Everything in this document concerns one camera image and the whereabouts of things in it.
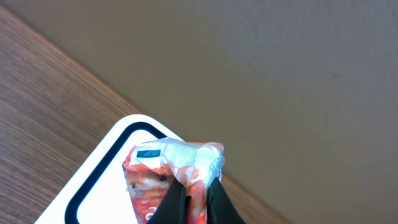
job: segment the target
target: crumpled plastic wrapper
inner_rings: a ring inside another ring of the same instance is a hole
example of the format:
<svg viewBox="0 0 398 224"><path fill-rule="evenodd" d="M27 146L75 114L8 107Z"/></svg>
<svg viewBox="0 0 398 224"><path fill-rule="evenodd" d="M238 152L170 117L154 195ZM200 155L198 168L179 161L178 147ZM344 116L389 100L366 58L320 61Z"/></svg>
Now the crumpled plastic wrapper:
<svg viewBox="0 0 398 224"><path fill-rule="evenodd" d="M153 216L174 178L186 188L186 222L206 224L206 190L221 180L225 159L220 143L183 142L163 138L134 146L123 162L138 224Z"/></svg>

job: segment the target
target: wood grain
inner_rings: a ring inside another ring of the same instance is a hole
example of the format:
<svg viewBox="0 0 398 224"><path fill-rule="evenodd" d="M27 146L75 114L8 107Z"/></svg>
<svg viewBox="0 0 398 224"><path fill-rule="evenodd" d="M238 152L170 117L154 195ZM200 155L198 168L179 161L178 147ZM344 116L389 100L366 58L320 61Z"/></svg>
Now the wood grain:
<svg viewBox="0 0 398 224"><path fill-rule="evenodd" d="M0 6L0 223L32 223L112 125L140 111ZM288 223L232 180L248 223Z"/></svg>

